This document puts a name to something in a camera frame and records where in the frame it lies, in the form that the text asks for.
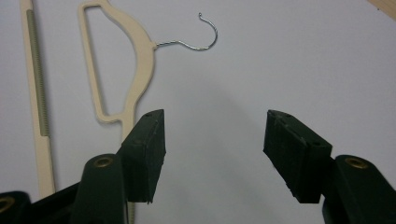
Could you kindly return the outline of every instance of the beige plastic hanger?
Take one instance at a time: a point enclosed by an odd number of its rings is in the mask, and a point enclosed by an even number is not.
[[[95,66],[93,63],[91,40],[87,28],[87,20],[85,16],[85,10],[88,7],[101,7],[105,14],[114,21],[124,32],[129,36],[134,44],[134,51],[136,55],[136,72],[134,75],[134,81],[131,88],[128,91],[127,99],[125,101],[124,110],[115,115],[107,115],[104,113],[102,105],[102,97],[98,88],[97,75]],[[122,141],[127,137],[129,132],[134,127],[134,110],[139,98],[142,96],[144,91],[149,85],[151,80],[153,69],[154,69],[154,50],[158,47],[168,46],[173,44],[182,45],[188,49],[193,50],[207,50],[212,48],[218,39],[218,30],[215,25],[202,17],[202,14],[198,14],[199,19],[204,21],[215,31],[215,40],[207,47],[196,48],[186,44],[180,40],[174,40],[156,44],[149,39],[148,34],[144,28],[132,17],[123,13],[122,11],[111,6],[107,0],[93,0],[90,2],[82,3],[78,8],[79,25],[82,33],[82,40],[84,44],[85,59],[88,67],[88,74],[90,77],[92,97],[95,106],[95,112],[97,118],[102,122],[114,122],[120,121],[122,126]],[[129,222],[134,223],[134,204],[128,203]]]

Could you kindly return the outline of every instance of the white surface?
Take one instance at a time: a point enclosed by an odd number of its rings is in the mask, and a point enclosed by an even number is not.
[[[120,125],[99,123],[78,29],[80,1],[35,1],[58,189],[91,157],[116,152]],[[154,204],[136,223],[323,223],[321,204],[298,204],[262,153],[266,111],[292,114],[333,145],[374,163],[396,186],[396,22],[354,1],[110,1],[157,49],[136,117],[165,110],[167,154]],[[90,10],[107,111],[121,111],[134,74],[122,31]],[[38,199],[18,1],[0,1],[0,191]]]

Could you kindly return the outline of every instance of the beige plastic strip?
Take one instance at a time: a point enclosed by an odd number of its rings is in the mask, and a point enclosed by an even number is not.
[[[27,76],[29,80],[30,103],[32,107],[33,130],[35,137],[35,160],[37,166],[40,198],[55,192],[50,138],[44,95],[43,74],[39,57],[35,15],[31,0],[21,0],[21,22],[26,54]]]

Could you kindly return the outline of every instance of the wire hook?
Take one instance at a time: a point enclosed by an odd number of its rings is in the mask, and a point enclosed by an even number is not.
[[[173,41],[159,43],[159,44],[157,44],[157,48],[158,47],[163,47],[163,46],[168,46],[168,45],[174,45],[174,44],[180,44],[180,45],[182,45],[182,46],[184,46],[184,47],[186,47],[188,49],[199,50],[199,51],[207,50],[207,49],[212,48],[216,44],[216,41],[218,41],[218,29],[216,28],[216,26],[211,21],[209,21],[209,20],[205,19],[204,17],[202,17],[202,13],[201,12],[198,13],[198,17],[199,17],[199,19],[201,21],[204,21],[204,22],[208,23],[213,28],[213,30],[215,31],[215,35],[216,35],[215,36],[215,40],[209,46],[204,47],[204,48],[197,48],[197,47],[193,47],[193,46],[191,46],[189,44],[186,44],[185,42],[183,42],[181,40],[173,40]]]

